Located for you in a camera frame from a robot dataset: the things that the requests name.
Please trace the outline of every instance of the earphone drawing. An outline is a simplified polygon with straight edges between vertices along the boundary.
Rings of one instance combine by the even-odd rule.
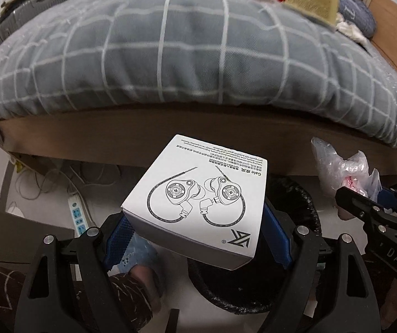
[[[193,207],[189,202],[189,200],[203,199],[206,195],[206,191],[205,191],[206,189],[209,192],[214,193],[215,196],[212,199],[208,198],[200,201],[199,204],[200,213],[202,214],[205,221],[208,224],[211,224],[212,226],[218,226],[218,227],[229,227],[237,224],[243,218],[246,210],[246,203],[243,198],[243,195],[241,194],[241,187],[239,184],[229,180],[229,178],[220,170],[219,167],[216,166],[216,168],[218,169],[218,171],[220,171],[222,175],[216,178],[207,179],[204,184],[205,188],[200,186],[195,180],[192,179],[188,179],[188,180],[177,179],[178,177],[194,169],[197,169],[197,167],[194,167],[186,171],[182,171],[181,173],[171,176],[168,179],[165,179],[160,183],[158,183],[155,187],[151,189],[151,191],[147,196],[147,208],[151,213],[151,215],[165,223],[177,223],[182,219],[185,219],[192,211]],[[157,214],[154,213],[154,211],[151,208],[151,197],[153,192],[160,185],[166,182],[167,185],[166,185],[165,193],[166,193],[166,197],[168,198],[168,201],[171,204],[175,206],[180,206],[182,208],[182,211],[179,213],[179,217],[177,219],[169,220],[159,217]],[[207,217],[208,208],[213,204],[222,204],[228,206],[230,204],[235,203],[239,199],[241,200],[242,203],[242,209],[241,209],[241,214],[236,221],[229,224],[217,224],[208,219]]]

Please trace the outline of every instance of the white power strip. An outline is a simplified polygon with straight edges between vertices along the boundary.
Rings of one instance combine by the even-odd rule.
[[[89,228],[90,222],[87,219],[82,200],[78,194],[71,195],[68,203],[72,221],[74,222],[75,235],[79,237]]]

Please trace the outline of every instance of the clear plastic bag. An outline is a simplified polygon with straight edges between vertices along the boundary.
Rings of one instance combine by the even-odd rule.
[[[330,198],[335,197],[335,192],[342,186],[377,201],[377,195],[382,190],[379,171],[374,169],[369,175],[368,161],[363,152],[343,160],[334,147],[318,138],[311,139],[312,152],[317,161],[317,171],[322,191]],[[348,220],[354,216],[339,208],[339,217]]]

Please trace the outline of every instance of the white box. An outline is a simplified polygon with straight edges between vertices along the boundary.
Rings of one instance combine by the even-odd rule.
[[[122,209],[149,241],[234,270],[255,254],[266,171],[265,159],[176,135]]]

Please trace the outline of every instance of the gray bed sheet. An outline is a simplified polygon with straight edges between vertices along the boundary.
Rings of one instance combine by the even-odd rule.
[[[368,49],[279,3],[69,0],[0,46],[0,119],[135,102],[273,105],[397,147],[397,73]]]

